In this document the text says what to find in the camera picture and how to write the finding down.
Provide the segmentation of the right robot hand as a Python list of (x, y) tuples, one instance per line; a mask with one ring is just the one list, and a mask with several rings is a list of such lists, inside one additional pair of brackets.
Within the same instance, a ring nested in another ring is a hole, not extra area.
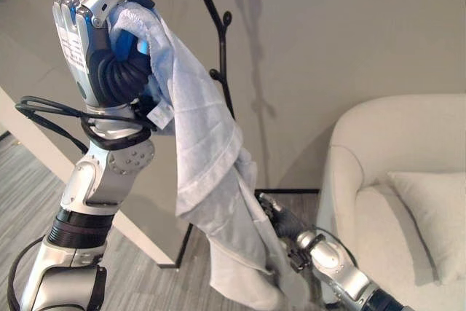
[(304, 226), (298, 217), (269, 194), (260, 193), (258, 201), (268, 216), (277, 236), (296, 240), (304, 230)]

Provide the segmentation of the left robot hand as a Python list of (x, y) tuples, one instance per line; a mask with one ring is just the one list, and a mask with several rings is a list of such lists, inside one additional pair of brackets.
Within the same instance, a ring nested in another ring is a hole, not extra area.
[(152, 0), (55, 0), (52, 6), (63, 55), (88, 106), (131, 103), (148, 83), (150, 57), (142, 40), (127, 34), (125, 55), (111, 48), (109, 15), (127, 1), (154, 8)]

